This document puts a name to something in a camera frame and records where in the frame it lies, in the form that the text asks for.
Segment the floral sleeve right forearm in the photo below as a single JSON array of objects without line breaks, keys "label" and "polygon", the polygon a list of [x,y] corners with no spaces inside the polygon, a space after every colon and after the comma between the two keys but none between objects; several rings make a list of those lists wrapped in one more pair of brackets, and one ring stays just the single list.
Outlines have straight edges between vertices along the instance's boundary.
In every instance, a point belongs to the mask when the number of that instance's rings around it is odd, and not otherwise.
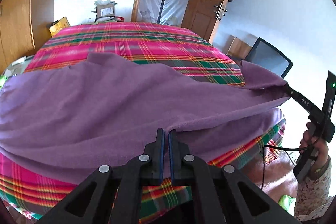
[{"label": "floral sleeve right forearm", "polygon": [[310,171],[303,182],[298,184],[294,217],[300,222],[321,218],[333,201],[329,196],[331,184],[331,158],[314,172]]}]

